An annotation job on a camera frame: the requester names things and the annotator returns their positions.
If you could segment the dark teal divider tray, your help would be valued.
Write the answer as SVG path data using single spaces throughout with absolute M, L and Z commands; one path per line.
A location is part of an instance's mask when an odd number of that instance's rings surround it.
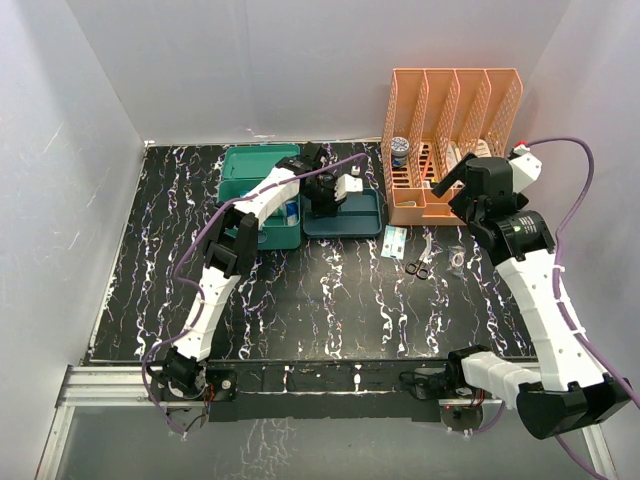
M 309 238 L 371 239 L 382 230 L 378 193 L 371 188 L 365 188 L 361 194 L 348 196 L 335 217 L 316 218 L 306 198 L 302 205 L 302 230 Z

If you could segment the black handled scissors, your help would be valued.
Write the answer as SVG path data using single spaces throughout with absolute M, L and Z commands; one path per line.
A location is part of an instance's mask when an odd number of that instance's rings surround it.
M 431 254 L 431 247 L 426 246 L 421 252 L 417 260 L 408 262 L 405 266 L 405 272 L 419 280 L 426 280 L 429 276 L 428 261 Z

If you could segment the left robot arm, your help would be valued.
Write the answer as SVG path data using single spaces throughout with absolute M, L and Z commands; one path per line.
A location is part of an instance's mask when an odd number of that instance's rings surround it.
M 306 197 L 323 217 L 335 214 L 351 194 L 363 191 L 359 167 L 336 175 L 324 165 L 324 147 L 307 144 L 295 156 L 280 159 L 251 190 L 217 204 L 212 218 L 188 249 L 203 250 L 196 296 L 184 326 L 171 341 L 156 382 L 175 396 L 194 399 L 206 389 L 206 360 L 212 338 L 228 298 L 248 275 L 258 251 L 259 232 L 265 221 L 298 195 Z

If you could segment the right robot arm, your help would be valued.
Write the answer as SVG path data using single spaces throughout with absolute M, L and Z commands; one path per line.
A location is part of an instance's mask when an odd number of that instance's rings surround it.
M 546 439 L 604 422 L 631 394 L 627 380 L 615 378 L 580 342 L 580 323 L 565 318 L 571 304 L 559 279 L 555 242 L 522 193 L 540 173 L 541 163 L 530 152 L 510 159 L 469 153 L 433 193 L 441 197 L 462 183 L 451 210 L 513 294 L 539 364 L 531 371 L 485 347 L 468 347 L 450 353 L 447 388 L 460 397 L 476 389 L 490 392 L 518 412 L 532 436 Z

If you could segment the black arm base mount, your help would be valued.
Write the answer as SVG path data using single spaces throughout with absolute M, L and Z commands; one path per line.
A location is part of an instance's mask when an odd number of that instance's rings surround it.
M 155 398 L 166 406 L 194 403 L 216 423 L 409 419 L 462 431 L 479 428 L 494 403 L 483 391 L 453 386 L 442 360 L 209 360 L 204 394 L 191 399 L 156 382 L 162 360 L 143 368 Z

